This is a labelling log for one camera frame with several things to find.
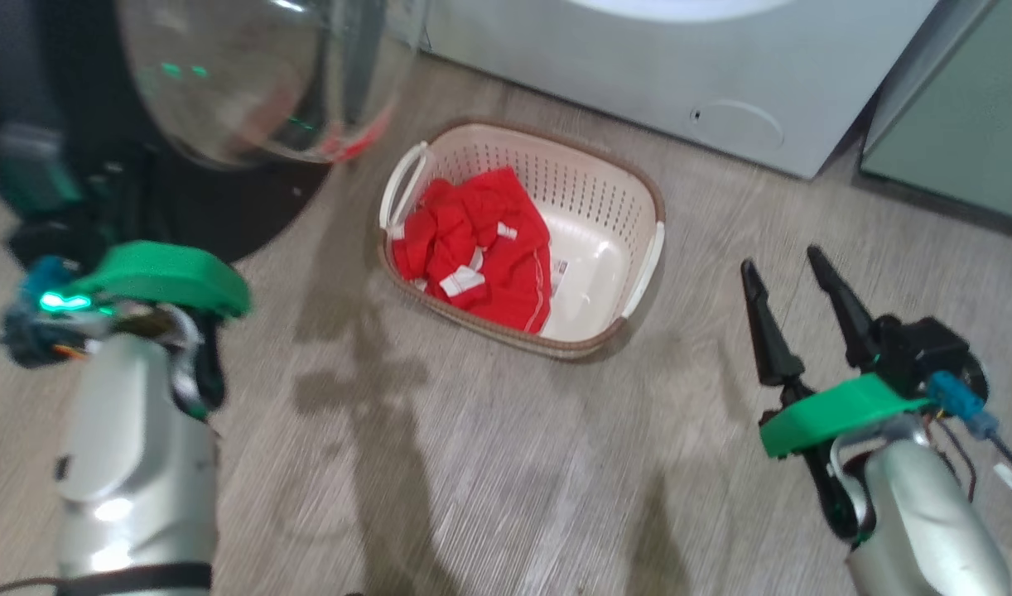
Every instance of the red cloth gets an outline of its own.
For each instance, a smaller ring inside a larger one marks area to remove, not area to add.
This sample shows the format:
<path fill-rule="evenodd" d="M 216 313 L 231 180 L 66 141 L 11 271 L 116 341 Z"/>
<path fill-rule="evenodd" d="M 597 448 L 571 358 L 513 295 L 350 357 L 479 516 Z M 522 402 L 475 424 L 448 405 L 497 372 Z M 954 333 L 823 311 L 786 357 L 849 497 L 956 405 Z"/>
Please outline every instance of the red cloth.
<path fill-rule="evenodd" d="M 511 167 L 431 181 L 402 230 L 396 268 L 484 320 L 539 333 L 551 313 L 551 234 Z"/>

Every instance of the brown basket rim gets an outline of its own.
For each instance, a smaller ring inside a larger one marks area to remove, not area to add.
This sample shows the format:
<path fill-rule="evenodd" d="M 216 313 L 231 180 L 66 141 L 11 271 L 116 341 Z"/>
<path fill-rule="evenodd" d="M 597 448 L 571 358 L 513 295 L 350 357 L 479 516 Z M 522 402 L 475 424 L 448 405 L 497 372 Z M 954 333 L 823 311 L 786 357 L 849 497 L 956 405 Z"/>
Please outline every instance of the brown basket rim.
<path fill-rule="evenodd" d="M 455 118 L 455 120 L 448 121 L 448 124 L 443 125 L 443 127 L 433 137 L 430 141 L 434 143 L 435 140 L 440 139 L 446 133 L 453 131 L 455 129 L 460 129 L 463 125 L 472 124 L 484 124 L 484 125 L 494 125 L 498 129 L 506 129 L 508 131 L 513 131 L 521 133 L 522 135 L 529 135 L 532 137 L 537 137 L 537 139 L 544 139 L 551 141 L 551 143 L 562 144 L 564 147 L 574 148 L 574 150 L 586 153 L 595 158 L 601 159 L 602 162 L 611 163 L 611 165 L 619 167 L 619 169 L 624 170 L 624 172 L 634 175 L 639 178 L 639 181 L 646 186 L 647 191 L 650 192 L 651 198 L 654 199 L 654 216 L 657 218 L 659 224 L 664 224 L 664 199 L 661 196 L 661 191 L 657 184 L 642 170 L 637 169 L 630 163 L 624 162 L 622 159 L 616 158 L 611 154 L 597 150 L 597 148 L 588 148 L 582 146 L 582 144 L 576 143 L 576 141 L 567 139 L 560 135 L 555 135 L 553 133 L 544 133 L 535 127 L 530 127 L 529 125 L 507 123 L 507 121 L 494 120 L 494 118 L 485 117 L 460 117 Z M 562 352 L 586 352 L 590 351 L 591 348 L 600 347 L 601 344 L 607 343 L 609 339 L 615 335 L 620 328 L 623 327 L 626 318 L 616 317 L 616 320 L 611 322 L 607 328 L 601 331 L 598 335 L 590 337 L 590 339 L 583 339 L 581 342 L 562 342 L 562 340 L 557 339 L 545 339 L 539 335 L 534 335 L 531 333 L 522 333 L 520 331 L 510 329 L 505 327 L 505 325 L 498 325 L 494 322 L 482 320 L 482 318 L 473 316 L 470 313 L 456 307 L 452 307 L 447 303 L 442 303 L 437 301 L 437 299 L 424 293 L 414 285 L 410 284 L 399 274 L 399 269 L 396 268 L 396 263 L 393 261 L 390 254 L 392 253 L 392 248 L 390 243 L 392 240 L 389 238 L 389 234 L 384 230 L 378 230 L 381 232 L 381 242 L 377 243 L 377 257 L 381 259 L 381 264 L 389 271 L 389 277 L 392 279 L 393 283 L 396 283 L 397 287 L 400 287 L 404 293 L 410 295 L 411 299 L 422 303 L 422 305 L 427 308 L 436 311 L 441 314 L 441 316 L 455 317 L 460 321 L 465 321 L 466 325 L 471 325 L 472 327 L 479 328 L 484 332 L 488 333 L 492 337 L 495 336 L 505 336 L 510 339 L 515 339 L 518 342 L 528 343 L 530 346 L 535 348 L 544 348 L 544 350 L 555 350 Z"/>

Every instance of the floor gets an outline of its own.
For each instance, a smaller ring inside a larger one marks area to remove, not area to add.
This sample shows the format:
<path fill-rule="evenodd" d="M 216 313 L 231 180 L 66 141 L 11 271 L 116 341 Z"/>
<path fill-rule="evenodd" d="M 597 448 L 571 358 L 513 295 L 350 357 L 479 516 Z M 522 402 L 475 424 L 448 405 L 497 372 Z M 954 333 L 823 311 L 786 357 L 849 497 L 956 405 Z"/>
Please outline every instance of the floor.
<path fill-rule="evenodd" d="M 761 455 L 777 397 L 757 385 L 738 279 L 755 257 L 810 385 L 828 388 L 851 373 L 813 242 L 873 313 L 935 314 L 967 337 L 1012 440 L 1012 238 L 857 188 L 854 148 L 805 182 L 437 61 L 404 96 L 417 117 L 240 264 L 258 309 L 226 332 L 216 593 L 853 593 L 805 465 Z M 390 170 L 459 114 L 572 137 L 660 184 L 663 267 L 600 358 L 483 339 L 378 268 Z M 0 206 L 0 240 L 11 223 Z M 0 248 L 0 310 L 17 279 Z M 0 581 L 53 573 L 51 469 L 78 370 L 0 356 Z M 968 444 L 977 508 L 1012 562 L 1012 492 Z"/>

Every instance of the washing machine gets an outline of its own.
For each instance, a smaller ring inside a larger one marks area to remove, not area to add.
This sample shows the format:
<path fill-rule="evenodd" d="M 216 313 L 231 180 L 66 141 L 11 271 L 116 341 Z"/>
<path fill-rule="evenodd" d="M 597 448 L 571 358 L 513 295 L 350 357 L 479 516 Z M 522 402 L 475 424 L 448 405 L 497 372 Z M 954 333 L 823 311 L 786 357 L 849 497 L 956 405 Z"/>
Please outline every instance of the washing machine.
<path fill-rule="evenodd" d="M 437 0 L 426 49 L 812 178 L 937 0 Z"/>

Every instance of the white handle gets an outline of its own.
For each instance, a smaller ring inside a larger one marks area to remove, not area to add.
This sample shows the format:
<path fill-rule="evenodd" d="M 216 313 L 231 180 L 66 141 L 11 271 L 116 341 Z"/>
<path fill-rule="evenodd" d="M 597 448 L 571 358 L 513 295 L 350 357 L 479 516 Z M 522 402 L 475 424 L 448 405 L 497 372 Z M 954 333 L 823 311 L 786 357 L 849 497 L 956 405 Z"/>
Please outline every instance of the white handle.
<path fill-rule="evenodd" d="M 385 186 L 385 196 L 381 197 L 381 215 L 377 217 L 377 224 L 381 226 L 382 230 L 388 230 L 389 226 L 392 226 L 400 219 L 401 208 L 407 203 L 408 197 L 411 196 L 411 192 L 414 192 L 414 185 L 418 184 L 418 175 L 422 173 L 422 169 L 426 166 L 429 161 L 429 144 L 422 141 L 416 146 L 412 147 L 407 154 L 404 154 L 403 159 L 399 160 L 396 165 L 396 169 L 392 170 L 392 176 L 389 176 L 389 183 Z M 411 167 L 414 166 L 414 162 L 418 162 L 418 166 L 414 167 L 414 173 L 411 174 L 411 179 L 407 183 L 407 189 L 404 190 L 403 195 L 399 193 L 399 186 L 404 182 L 404 176 L 410 172 Z M 404 200 L 401 200 L 398 206 L 396 206 L 396 211 L 393 214 L 393 203 L 396 201 L 397 196 L 403 196 Z"/>
<path fill-rule="evenodd" d="M 650 280 L 654 278 L 654 271 L 657 269 L 658 261 L 661 260 L 661 249 L 663 248 L 664 222 L 658 222 L 657 234 L 654 234 L 654 240 L 651 240 L 650 246 L 646 248 L 646 258 L 643 259 L 639 281 L 636 282 L 636 287 L 631 290 L 631 296 L 627 299 L 627 304 L 623 307 L 623 313 L 620 313 L 621 317 L 630 317 L 636 312 L 636 309 L 639 308 L 643 293 L 646 293 L 646 288 L 650 286 Z"/>

